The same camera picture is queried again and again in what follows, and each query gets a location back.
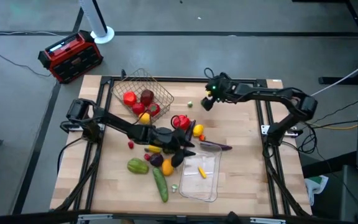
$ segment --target yellow lemon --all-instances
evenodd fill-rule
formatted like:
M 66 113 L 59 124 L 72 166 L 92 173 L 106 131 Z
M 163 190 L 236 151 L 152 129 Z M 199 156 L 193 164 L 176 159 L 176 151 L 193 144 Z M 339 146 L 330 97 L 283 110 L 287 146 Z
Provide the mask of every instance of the yellow lemon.
M 142 124 L 150 124 L 150 115 L 148 113 L 140 114 L 139 122 Z

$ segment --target yellow corn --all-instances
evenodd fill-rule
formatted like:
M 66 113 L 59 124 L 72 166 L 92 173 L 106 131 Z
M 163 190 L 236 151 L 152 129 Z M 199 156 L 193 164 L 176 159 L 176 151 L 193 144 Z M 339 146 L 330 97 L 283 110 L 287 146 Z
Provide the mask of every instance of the yellow corn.
M 148 150 L 149 152 L 152 152 L 152 153 L 161 153 L 162 148 L 149 145 L 147 148 L 145 148 L 145 150 Z
M 201 176 L 205 179 L 205 178 L 206 178 L 206 174 L 205 174 L 203 168 L 198 167 L 198 171 L 200 172 Z

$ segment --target green cucumber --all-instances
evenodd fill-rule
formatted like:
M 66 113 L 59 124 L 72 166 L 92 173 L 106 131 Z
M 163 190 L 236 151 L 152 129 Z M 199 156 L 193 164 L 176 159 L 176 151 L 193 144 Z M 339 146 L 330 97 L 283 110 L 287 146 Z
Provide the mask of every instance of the green cucumber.
M 153 175 L 155 183 L 157 184 L 158 191 L 160 192 L 161 200 L 163 202 L 168 201 L 168 187 L 167 187 L 167 181 L 165 181 L 165 177 L 160 171 L 159 168 L 153 169 Z

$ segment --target red tomato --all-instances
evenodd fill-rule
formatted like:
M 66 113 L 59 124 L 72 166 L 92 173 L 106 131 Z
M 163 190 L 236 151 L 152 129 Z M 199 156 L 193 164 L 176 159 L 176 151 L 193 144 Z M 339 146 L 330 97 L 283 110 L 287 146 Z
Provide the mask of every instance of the red tomato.
M 133 91 L 124 93 L 124 104 L 127 106 L 133 106 L 136 103 L 136 94 Z
M 160 112 L 160 106 L 156 103 L 152 103 L 149 105 L 148 110 L 150 111 L 151 116 L 155 116 Z
M 134 114 L 136 114 L 136 115 L 142 114 L 142 113 L 145 111 L 144 104 L 143 104 L 143 103 L 135 103 L 135 104 L 132 106 L 132 111 L 133 111 Z
M 179 115 L 173 118 L 173 126 L 185 131 L 189 128 L 190 123 L 190 119 L 188 119 L 186 115 Z

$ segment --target corn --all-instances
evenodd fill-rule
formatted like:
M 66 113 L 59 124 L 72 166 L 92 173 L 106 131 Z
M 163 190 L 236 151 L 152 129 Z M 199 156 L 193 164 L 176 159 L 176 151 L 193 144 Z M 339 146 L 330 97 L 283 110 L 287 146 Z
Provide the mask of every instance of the corn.
M 201 176 L 205 179 L 205 178 L 206 178 L 206 174 L 205 174 L 203 168 L 198 167 L 198 171 L 200 172 Z

